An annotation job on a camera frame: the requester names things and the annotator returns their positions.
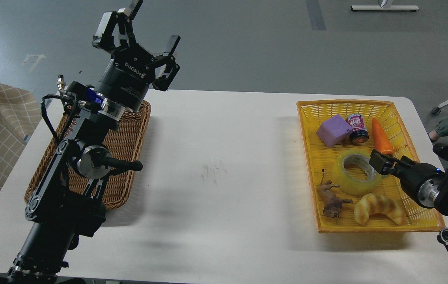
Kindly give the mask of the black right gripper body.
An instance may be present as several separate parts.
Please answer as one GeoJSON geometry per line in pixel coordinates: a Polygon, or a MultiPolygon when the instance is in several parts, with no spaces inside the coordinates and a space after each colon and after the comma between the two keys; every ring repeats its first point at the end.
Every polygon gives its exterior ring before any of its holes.
{"type": "Polygon", "coordinates": [[[403,191],[423,208],[435,208],[435,199],[445,173],[428,163],[418,163],[402,156],[396,163],[396,176],[403,191]]]}

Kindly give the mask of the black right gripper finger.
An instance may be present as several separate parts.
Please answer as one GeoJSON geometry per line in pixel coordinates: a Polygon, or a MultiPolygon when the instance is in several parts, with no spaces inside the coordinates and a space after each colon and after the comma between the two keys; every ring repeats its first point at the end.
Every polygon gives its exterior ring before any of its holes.
{"type": "Polygon", "coordinates": [[[398,170],[396,169],[395,165],[397,164],[398,161],[399,159],[393,156],[385,155],[377,151],[377,149],[372,149],[368,164],[380,175],[397,176],[398,170]]]}

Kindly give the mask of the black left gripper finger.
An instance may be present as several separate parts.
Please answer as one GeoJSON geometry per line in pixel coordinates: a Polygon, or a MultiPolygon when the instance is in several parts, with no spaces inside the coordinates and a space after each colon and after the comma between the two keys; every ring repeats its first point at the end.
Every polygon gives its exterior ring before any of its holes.
{"type": "Polygon", "coordinates": [[[127,8],[105,12],[92,38],[91,45],[110,55],[125,50],[137,50],[140,45],[136,41],[132,21],[142,5],[142,0],[132,0],[127,8]]]}
{"type": "Polygon", "coordinates": [[[163,72],[161,72],[159,77],[156,77],[152,83],[154,89],[159,91],[168,90],[172,81],[179,72],[180,66],[176,63],[174,54],[180,40],[181,36],[172,35],[168,40],[163,54],[154,58],[154,67],[164,67],[163,72]]]}

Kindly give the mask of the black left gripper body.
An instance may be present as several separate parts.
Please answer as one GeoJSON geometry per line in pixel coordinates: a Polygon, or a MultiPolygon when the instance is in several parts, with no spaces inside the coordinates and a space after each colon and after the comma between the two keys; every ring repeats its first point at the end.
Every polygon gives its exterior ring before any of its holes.
{"type": "Polygon", "coordinates": [[[110,61],[97,83],[97,92],[137,112],[152,82],[153,75],[145,65],[152,62],[153,56],[139,43],[115,47],[107,52],[110,61]]]}

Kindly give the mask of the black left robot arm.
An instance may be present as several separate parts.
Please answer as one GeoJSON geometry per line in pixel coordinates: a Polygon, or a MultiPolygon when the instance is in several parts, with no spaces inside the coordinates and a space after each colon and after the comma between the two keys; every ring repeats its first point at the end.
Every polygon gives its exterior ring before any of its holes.
{"type": "Polygon", "coordinates": [[[33,226],[0,284],[54,284],[69,266],[67,251],[105,221],[109,178],[143,169],[140,161],[114,158],[103,144],[109,131],[118,131],[125,111],[139,110],[150,86],[168,90],[180,69],[174,57],[179,35],[159,56],[137,43],[132,22],[142,4],[133,0],[103,14],[92,46],[109,53],[110,61],[96,86],[66,86],[58,75],[58,93],[42,97],[42,118],[56,149],[24,209],[33,226]]]}

